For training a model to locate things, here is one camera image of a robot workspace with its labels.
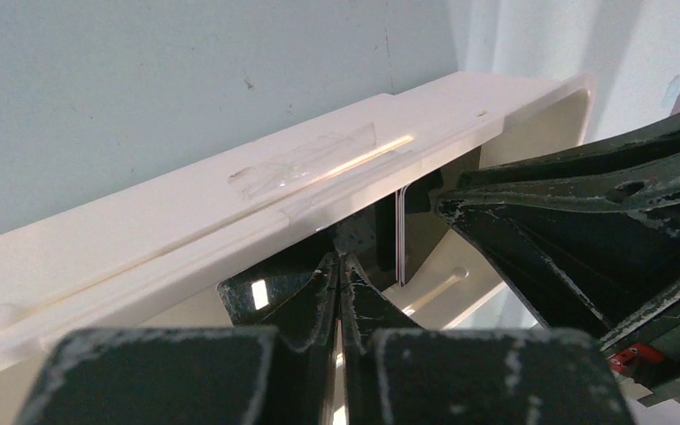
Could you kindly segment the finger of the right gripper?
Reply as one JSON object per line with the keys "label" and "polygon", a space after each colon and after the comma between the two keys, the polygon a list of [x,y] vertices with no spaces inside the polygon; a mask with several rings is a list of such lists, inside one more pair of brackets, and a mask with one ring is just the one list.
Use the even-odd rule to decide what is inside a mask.
{"label": "finger of the right gripper", "polygon": [[460,177],[440,214],[501,205],[578,213],[649,211],[680,204],[680,113],[594,143]]}

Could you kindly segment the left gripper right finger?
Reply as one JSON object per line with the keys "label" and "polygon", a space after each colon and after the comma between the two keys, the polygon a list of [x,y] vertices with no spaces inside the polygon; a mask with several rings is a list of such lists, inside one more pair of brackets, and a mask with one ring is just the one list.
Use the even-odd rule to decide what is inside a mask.
{"label": "left gripper right finger", "polygon": [[428,330],[345,255],[339,266],[351,424],[631,424],[595,341],[571,328]]}

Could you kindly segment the white plastic tray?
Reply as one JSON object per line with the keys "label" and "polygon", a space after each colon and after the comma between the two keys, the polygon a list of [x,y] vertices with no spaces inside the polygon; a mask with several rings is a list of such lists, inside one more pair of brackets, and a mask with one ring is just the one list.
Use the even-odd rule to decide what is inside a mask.
{"label": "white plastic tray", "polygon": [[456,72],[379,94],[0,235],[0,424],[89,326],[222,326],[214,286],[473,150],[579,145],[597,82]]}

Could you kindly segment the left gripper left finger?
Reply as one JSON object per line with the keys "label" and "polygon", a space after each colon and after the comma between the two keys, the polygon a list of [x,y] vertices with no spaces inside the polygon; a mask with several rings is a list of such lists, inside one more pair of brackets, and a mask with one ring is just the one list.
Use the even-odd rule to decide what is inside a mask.
{"label": "left gripper left finger", "polygon": [[329,424],[338,257],[247,323],[84,328],[47,358],[19,424]]}

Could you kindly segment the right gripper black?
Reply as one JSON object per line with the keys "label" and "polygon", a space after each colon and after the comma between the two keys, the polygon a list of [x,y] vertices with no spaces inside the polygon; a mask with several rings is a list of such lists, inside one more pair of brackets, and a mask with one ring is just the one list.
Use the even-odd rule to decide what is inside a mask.
{"label": "right gripper black", "polygon": [[440,199],[437,215],[484,255],[549,326],[601,342],[608,365],[680,404],[680,204],[569,212]]}

